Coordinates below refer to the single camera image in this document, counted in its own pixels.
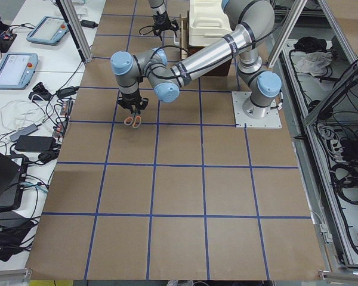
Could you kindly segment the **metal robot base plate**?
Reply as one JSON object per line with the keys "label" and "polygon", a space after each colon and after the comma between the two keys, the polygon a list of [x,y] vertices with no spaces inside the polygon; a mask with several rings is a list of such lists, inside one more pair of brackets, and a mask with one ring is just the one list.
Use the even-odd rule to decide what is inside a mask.
{"label": "metal robot base plate", "polygon": [[251,102],[251,92],[232,92],[235,126],[251,129],[281,129],[279,111],[274,108],[275,100],[269,107],[257,107]]}

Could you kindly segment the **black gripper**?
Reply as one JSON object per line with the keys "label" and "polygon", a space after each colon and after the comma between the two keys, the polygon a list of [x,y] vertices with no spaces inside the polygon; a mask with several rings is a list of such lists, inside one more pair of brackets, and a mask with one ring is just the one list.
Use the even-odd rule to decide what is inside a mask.
{"label": "black gripper", "polygon": [[135,112],[137,115],[141,114],[141,110],[144,110],[148,103],[148,98],[142,98],[140,91],[135,91],[131,94],[125,94],[121,92],[117,103],[123,108],[130,111],[131,115],[134,116]]}
{"label": "black gripper", "polygon": [[178,23],[176,19],[170,20],[167,13],[153,15],[153,33],[161,35],[166,30],[176,32],[178,30]]}

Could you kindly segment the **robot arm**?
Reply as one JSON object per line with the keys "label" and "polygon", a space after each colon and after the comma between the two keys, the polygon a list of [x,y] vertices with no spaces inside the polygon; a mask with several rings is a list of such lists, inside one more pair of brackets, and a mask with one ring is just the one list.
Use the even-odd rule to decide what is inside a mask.
{"label": "robot arm", "polygon": [[162,48],[135,55],[127,51],[114,53],[110,65],[121,93],[118,104],[132,115],[145,109],[148,100],[141,97],[139,90],[143,79],[149,81],[160,101],[173,102],[181,87],[238,57],[237,73],[251,90],[243,111],[253,119],[265,117],[282,86],[280,77],[263,67],[257,51],[259,42],[272,32],[273,7],[268,1],[223,1],[221,8],[232,32],[172,67],[167,66]]}
{"label": "robot arm", "polygon": [[149,0],[150,8],[153,11],[152,30],[155,36],[161,37],[162,32],[171,30],[174,33],[179,29],[176,19],[171,20],[166,10],[164,0]]}

